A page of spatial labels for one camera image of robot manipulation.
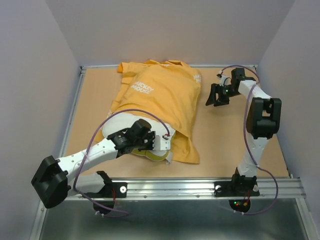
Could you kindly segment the white pillow yellow edge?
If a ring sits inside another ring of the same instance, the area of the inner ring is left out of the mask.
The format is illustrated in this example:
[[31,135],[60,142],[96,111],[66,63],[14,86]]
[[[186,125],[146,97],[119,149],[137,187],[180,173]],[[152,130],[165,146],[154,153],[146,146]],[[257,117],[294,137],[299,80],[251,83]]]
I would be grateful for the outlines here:
[[[108,135],[120,131],[125,128],[130,128],[135,121],[138,119],[143,119],[151,125],[151,131],[155,131],[156,135],[163,136],[168,133],[163,124],[151,116],[139,116],[134,115],[129,112],[122,112],[113,116],[108,120],[102,127],[102,135],[106,138]],[[173,153],[171,150],[168,151],[158,151],[158,150],[142,150],[138,151],[134,149],[132,154],[136,156],[145,157],[154,162],[166,161],[167,164],[170,164],[173,159]]]

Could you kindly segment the orange patterned pillowcase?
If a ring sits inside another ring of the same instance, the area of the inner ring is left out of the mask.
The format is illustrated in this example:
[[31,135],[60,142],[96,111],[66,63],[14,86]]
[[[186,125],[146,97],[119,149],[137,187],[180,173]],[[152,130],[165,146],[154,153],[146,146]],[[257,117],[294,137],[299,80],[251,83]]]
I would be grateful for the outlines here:
[[201,93],[201,73],[182,61],[144,63],[122,62],[120,90],[110,112],[147,117],[161,122],[170,134],[172,160],[199,164],[192,143],[197,103]]

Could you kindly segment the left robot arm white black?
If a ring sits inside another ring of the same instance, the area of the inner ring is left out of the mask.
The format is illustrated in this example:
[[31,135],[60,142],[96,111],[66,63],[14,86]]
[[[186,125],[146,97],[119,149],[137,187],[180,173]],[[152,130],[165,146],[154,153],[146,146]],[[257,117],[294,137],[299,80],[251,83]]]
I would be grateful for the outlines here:
[[87,176],[80,176],[80,173],[130,154],[133,150],[153,150],[155,145],[155,131],[151,130],[147,121],[140,118],[131,127],[108,135],[89,149],[58,159],[51,155],[45,157],[31,184],[47,209],[77,194],[91,198],[112,197],[113,183],[104,171]]

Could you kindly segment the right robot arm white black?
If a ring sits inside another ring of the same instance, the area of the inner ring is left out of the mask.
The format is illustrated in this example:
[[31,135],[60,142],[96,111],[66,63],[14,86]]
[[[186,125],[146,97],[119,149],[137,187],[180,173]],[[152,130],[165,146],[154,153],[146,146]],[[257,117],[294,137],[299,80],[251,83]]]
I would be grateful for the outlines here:
[[257,172],[270,139],[279,131],[282,101],[266,94],[255,77],[246,76],[245,67],[233,65],[231,76],[220,70],[219,83],[211,85],[206,105],[225,106],[230,98],[242,95],[246,98],[243,138],[245,153],[230,181],[214,182],[215,197],[259,196]]

